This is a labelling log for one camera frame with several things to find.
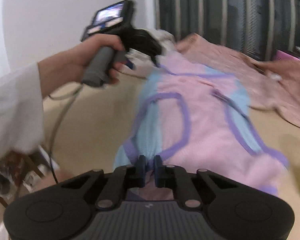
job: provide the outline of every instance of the white sleeve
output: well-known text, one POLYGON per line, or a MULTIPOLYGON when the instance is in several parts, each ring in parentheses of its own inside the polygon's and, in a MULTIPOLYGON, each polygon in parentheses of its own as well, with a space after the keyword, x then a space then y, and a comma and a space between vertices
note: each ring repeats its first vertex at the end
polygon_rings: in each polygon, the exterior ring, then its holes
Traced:
POLYGON ((43 139, 37 63, 0 78, 0 159, 10 150, 30 153, 43 139))

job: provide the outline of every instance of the pink fabric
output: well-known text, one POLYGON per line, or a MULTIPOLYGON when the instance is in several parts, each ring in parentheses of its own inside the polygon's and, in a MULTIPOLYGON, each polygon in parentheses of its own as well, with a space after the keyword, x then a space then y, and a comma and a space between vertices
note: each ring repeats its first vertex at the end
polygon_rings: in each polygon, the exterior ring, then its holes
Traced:
POLYGON ((209 43, 197 34, 189 35, 176 48, 191 62, 234 73, 250 96, 250 107, 275 109, 282 118, 300 127, 300 61, 258 62, 240 52, 209 43), (277 82, 262 75, 255 67, 267 74, 277 73, 282 80, 277 82))
POLYGON ((300 61, 300 58, 293 57, 292 55, 285 53, 281 50, 277 50, 277 54, 274 57, 274 60, 298 60, 300 61))
MULTIPOLYGON (((192 64, 179 53, 172 52, 164 65, 173 73, 202 72, 202 66, 192 64)), ((268 154, 250 155, 236 140, 225 117, 224 103, 212 96, 231 93, 236 78, 207 79, 197 76, 173 76, 164 74, 157 84, 158 93, 176 92, 187 103, 191 118, 189 143, 175 155, 164 161, 184 167, 187 172, 196 173, 205 168, 251 187, 274 186, 284 166, 268 154)), ((162 131, 162 149, 167 149, 180 140, 183 121, 177 103, 173 99, 158 102, 162 131)), ((147 200, 171 199, 167 190, 156 191, 154 179, 148 177, 147 186, 140 189, 140 196, 147 200)))

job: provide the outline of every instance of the pink object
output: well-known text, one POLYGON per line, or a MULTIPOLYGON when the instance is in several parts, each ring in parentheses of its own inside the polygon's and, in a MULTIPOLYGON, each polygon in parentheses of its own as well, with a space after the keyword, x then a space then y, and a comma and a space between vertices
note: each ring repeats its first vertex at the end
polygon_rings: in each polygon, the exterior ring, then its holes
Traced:
POLYGON ((222 72, 234 73, 246 88, 250 107, 276 110, 288 122, 300 127, 300 60, 259 62, 232 49, 209 43, 197 34, 180 41, 176 48, 191 62, 199 62, 222 72), (276 73, 282 80, 267 76, 276 73))
MULTIPOLYGON (((260 190, 275 189, 287 160, 280 152, 264 145, 248 117, 225 96, 235 90, 237 79, 233 75, 205 77, 202 65, 188 62, 177 52, 168 54, 161 64, 166 73, 157 84, 158 95, 180 95, 189 117, 187 125, 182 103, 175 98, 157 101, 163 151, 176 145, 185 131, 190 131, 187 143, 174 154, 160 154, 163 163, 182 166, 192 173, 205 168, 260 190), (262 149, 260 152, 245 145, 231 119, 232 109, 247 120, 262 149)), ((150 174, 146 187, 139 189, 140 196, 146 200, 172 199, 170 190, 154 187, 150 174)))
POLYGON ((275 55, 275 60, 299 60, 300 58, 293 57, 292 55, 285 53, 281 50, 277 50, 277 54, 275 55))

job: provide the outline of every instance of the pink blanket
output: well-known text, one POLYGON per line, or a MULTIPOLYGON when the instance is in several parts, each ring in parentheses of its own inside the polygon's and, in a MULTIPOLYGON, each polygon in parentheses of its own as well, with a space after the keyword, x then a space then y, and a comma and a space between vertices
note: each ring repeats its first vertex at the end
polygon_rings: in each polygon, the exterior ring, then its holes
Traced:
POLYGON ((300 61, 259 62, 235 50, 209 43, 197 34, 189 35, 176 48, 191 62, 234 73, 248 91, 251 108, 276 110, 282 118, 300 127, 300 61), (259 73, 256 67, 267 76, 259 73), (282 80, 269 78, 271 73, 279 74, 282 80))

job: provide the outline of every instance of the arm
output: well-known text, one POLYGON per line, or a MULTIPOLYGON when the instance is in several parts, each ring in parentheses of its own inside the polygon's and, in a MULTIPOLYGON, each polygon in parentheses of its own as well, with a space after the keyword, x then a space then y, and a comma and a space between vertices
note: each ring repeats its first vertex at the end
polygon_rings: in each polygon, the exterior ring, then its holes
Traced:
MULTIPOLYGON (((42 98, 68 82, 80 82, 85 67, 89 64, 102 46, 111 46, 116 50, 124 50, 120 38, 115 35, 96 34, 76 47, 48 57, 38 63, 42 98)), ((116 70, 120 63, 114 65, 116 70)), ((112 84, 118 82, 116 71, 110 71, 112 84)))
MULTIPOLYGON (((79 82, 101 46, 124 49, 119 37, 97 34, 0 79, 0 158, 12 149, 27 153, 37 147, 44 135, 42 98, 68 82, 79 82)), ((112 69, 111 83, 118 82, 116 75, 112 69)))

